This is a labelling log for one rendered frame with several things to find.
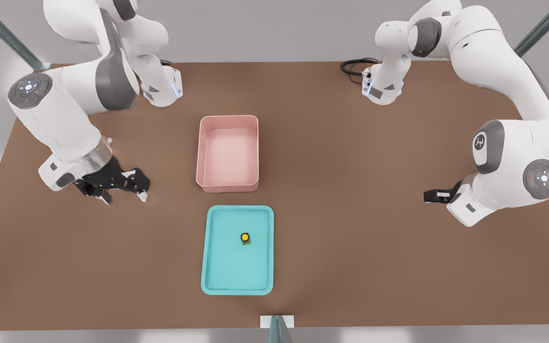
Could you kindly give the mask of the silver frame post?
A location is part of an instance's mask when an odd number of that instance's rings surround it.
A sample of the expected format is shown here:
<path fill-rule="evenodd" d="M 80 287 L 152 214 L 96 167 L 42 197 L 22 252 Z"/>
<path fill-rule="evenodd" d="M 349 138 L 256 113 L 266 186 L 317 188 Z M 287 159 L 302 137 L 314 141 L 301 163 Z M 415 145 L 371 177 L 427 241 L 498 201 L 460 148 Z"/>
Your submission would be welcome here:
<path fill-rule="evenodd" d="M 294 315 L 261 315 L 260 328 L 268 328 L 268 343 L 293 343 L 289 328 L 295 327 Z"/>
<path fill-rule="evenodd" d="M 517 44 L 514 52 L 523 57 L 540 39 L 542 39 L 549 31 L 549 12 L 543 17 L 534 28 Z"/>
<path fill-rule="evenodd" d="M 46 71 L 51 68 L 51 63 L 39 59 L 2 21 L 0 21 L 0 39 L 33 70 Z"/>

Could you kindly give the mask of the pink plastic box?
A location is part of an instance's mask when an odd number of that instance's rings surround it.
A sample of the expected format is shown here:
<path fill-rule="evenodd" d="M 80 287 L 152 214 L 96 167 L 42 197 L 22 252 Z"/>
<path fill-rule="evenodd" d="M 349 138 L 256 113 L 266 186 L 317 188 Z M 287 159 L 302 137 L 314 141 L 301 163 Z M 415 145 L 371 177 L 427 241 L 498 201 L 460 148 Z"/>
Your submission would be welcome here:
<path fill-rule="evenodd" d="M 206 193 L 254 192 L 259 187 L 259 124 L 253 115 L 200 121 L 196 183 Z"/>

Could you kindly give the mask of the pale blue-green tray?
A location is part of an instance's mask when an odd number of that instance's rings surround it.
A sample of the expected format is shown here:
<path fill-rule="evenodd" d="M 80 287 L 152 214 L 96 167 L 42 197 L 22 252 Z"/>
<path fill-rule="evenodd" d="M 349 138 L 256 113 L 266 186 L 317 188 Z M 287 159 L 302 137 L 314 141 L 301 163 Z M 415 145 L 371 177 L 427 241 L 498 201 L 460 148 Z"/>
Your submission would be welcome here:
<path fill-rule="evenodd" d="M 207 213 L 201 289 L 207 295 L 267 295 L 273 289 L 274 227 L 266 205 L 215 205 Z M 251 243 L 242 245 L 242 233 Z"/>

